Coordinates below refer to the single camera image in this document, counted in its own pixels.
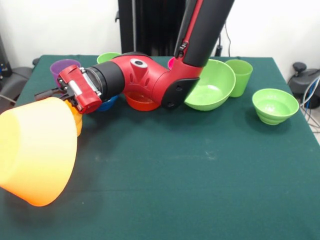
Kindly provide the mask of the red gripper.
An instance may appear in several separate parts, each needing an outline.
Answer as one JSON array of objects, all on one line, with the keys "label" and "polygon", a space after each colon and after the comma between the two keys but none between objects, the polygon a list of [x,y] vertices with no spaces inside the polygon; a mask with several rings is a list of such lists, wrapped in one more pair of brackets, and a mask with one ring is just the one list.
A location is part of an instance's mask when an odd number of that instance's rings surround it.
[{"label": "red gripper", "polygon": [[61,100],[70,103],[81,114],[92,113],[102,104],[101,91],[94,85],[83,67],[70,65],[59,73],[57,80],[60,88],[56,87],[35,94],[35,101],[61,94]]}]

